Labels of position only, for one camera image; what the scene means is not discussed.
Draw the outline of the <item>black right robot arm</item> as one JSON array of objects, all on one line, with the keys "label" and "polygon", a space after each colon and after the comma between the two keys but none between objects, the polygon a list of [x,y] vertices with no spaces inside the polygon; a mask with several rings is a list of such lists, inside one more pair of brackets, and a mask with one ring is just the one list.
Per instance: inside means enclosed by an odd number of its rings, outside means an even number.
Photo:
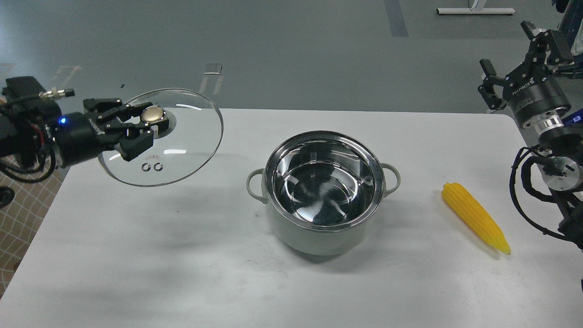
[{"label": "black right robot arm", "polygon": [[[478,92],[488,112],[510,109],[518,128],[533,129],[538,143],[524,147],[514,159],[509,178],[512,203],[519,214],[542,234],[583,247],[582,122],[566,124],[571,109],[567,96],[552,76],[574,57],[560,31],[522,21],[529,40],[523,61],[505,76],[498,76],[488,59],[481,59],[483,79]],[[556,232],[531,220],[519,204],[516,182],[532,197],[558,206],[562,220]]]}]

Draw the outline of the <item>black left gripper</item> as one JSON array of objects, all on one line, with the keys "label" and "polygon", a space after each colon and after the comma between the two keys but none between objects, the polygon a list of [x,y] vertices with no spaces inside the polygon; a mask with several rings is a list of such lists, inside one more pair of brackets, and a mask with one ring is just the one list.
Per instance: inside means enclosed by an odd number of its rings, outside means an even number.
[{"label": "black left gripper", "polygon": [[62,115],[54,125],[54,143],[62,167],[70,167],[116,150],[130,162],[150,149],[151,129],[121,129],[121,124],[144,125],[145,103],[126,104],[121,99],[85,99],[84,113]]}]

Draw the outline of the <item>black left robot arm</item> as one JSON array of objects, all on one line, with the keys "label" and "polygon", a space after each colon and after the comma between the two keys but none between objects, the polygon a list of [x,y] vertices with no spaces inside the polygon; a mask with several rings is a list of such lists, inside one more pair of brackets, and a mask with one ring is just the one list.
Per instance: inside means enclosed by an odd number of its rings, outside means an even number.
[{"label": "black left robot arm", "polygon": [[85,99],[83,112],[63,114],[57,101],[75,96],[71,88],[44,88],[32,76],[6,79],[1,91],[3,175],[37,184],[57,167],[73,166],[118,151],[131,161],[150,149],[156,133],[169,128],[166,112],[152,102]]}]

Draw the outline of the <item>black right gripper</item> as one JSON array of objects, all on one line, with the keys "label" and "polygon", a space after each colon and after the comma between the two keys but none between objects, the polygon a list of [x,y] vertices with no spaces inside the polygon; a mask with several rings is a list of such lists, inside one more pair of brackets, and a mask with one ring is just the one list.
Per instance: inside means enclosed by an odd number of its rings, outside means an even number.
[{"label": "black right gripper", "polygon": [[[546,133],[562,128],[562,116],[571,104],[545,65],[553,68],[571,65],[571,48],[561,31],[539,29],[526,20],[520,26],[530,40],[524,64],[510,72],[505,80],[497,76],[489,59],[479,60],[484,77],[478,92],[488,110],[503,110],[508,105],[521,129]],[[503,98],[494,87],[503,87]]]}]

